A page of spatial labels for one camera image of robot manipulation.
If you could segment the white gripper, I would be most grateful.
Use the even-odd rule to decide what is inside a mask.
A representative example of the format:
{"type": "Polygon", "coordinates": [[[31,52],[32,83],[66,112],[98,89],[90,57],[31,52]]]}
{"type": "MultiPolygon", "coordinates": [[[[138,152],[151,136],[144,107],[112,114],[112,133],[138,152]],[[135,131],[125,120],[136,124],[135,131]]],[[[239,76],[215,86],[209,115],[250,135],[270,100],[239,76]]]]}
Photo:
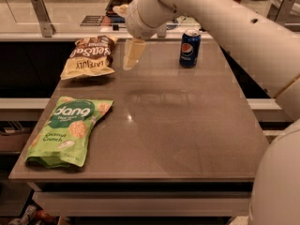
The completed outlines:
{"type": "Polygon", "coordinates": [[[141,58],[145,47],[145,40],[151,38],[156,29],[146,25],[139,14],[138,5],[142,0],[133,0],[129,5],[114,6],[112,11],[118,16],[125,18],[127,31],[134,37],[125,43],[125,54],[123,59],[123,69],[133,69],[141,58]]]}

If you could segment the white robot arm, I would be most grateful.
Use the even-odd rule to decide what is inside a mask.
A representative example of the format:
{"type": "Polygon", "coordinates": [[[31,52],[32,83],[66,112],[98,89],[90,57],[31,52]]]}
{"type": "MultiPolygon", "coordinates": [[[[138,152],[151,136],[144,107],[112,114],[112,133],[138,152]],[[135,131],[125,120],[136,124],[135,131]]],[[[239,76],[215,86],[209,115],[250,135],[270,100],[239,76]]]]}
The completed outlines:
{"type": "Polygon", "coordinates": [[[256,172],[248,225],[300,225],[300,37],[233,0],[133,0],[113,11],[143,40],[182,14],[194,18],[291,117],[256,172]]]}

